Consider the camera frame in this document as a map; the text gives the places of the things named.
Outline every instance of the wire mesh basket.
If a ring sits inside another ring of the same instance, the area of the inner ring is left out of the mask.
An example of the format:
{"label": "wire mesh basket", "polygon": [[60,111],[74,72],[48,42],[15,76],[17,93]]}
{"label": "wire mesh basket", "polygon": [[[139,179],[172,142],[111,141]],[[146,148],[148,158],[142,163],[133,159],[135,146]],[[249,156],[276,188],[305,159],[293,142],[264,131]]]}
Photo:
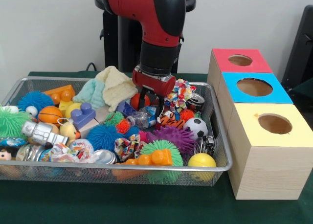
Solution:
{"label": "wire mesh basket", "polygon": [[[69,84],[78,93],[86,81],[88,79],[26,77],[15,84],[2,105],[17,105],[17,102],[31,91],[46,91]],[[221,174],[232,165],[230,149],[214,90],[207,83],[190,82],[190,84],[196,86],[196,93],[205,98],[201,117],[207,123],[209,134],[213,135],[216,141],[213,158],[217,167],[188,167],[187,163],[191,156],[183,156],[182,167],[2,160],[0,179],[213,186]]]}

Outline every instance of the table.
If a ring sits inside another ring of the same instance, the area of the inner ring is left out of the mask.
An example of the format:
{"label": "table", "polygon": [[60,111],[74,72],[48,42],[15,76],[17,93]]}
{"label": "table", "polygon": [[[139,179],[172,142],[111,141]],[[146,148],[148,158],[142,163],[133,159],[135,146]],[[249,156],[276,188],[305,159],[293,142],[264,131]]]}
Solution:
{"label": "table", "polygon": [[[31,72],[88,77],[96,72]],[[205,74],[176,74],[206,82]],[[1,223],[313,223],[313,173],[297,201],[236,201],[228,174],[214,187],[0,181]]]}

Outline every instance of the red box top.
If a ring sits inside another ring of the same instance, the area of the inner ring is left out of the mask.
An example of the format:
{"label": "red box top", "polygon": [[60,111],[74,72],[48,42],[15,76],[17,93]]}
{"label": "red box top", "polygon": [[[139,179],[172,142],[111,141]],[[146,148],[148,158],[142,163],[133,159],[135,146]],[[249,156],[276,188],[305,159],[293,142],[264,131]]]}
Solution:
{"label": "red box top", "polygon": [[213,49],[221,72],[273,73],[257,49]]}

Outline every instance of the circular hole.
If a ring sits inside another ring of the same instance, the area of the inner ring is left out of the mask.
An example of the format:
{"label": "circular hole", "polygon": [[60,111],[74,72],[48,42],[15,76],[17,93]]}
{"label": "circular hole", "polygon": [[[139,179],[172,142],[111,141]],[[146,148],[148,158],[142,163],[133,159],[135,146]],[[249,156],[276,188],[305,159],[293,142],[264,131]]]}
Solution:
{"label": "circular hole", "polygon": [[287,134],[292,130],[291,123],[281,115],[263,114],[259,116],[259,124],[273,134]]}
{"label": "circular hole", "polygon": [[242,92],[255,97],[266,96],[273,92],[269,83],[255,78],[242,79],[237,82],[237,87]]}
{"label": "circular hole", "polygon": [[249,66],[252,63],[252,59],[241,54],[232,55],[228,58],[228,60],[232,64],[238,65],[238,66]]}

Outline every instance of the purple spiky ball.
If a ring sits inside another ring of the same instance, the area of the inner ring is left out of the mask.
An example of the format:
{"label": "purple spiky ball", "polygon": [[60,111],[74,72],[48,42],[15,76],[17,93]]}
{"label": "purple spiky ball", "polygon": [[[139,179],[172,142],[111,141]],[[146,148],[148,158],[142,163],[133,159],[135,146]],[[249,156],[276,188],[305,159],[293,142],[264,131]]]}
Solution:
{"label": "purple spiky ball", "polygon": [[195,141],[191,138],[193,132],[187,129],[178,129],[173,126],[161,127],[159,130],[155,130],[154,134],[147,132],[148,142],[155,140],[168,140],[178,148],[180,153],[187,153],[192,155]]}

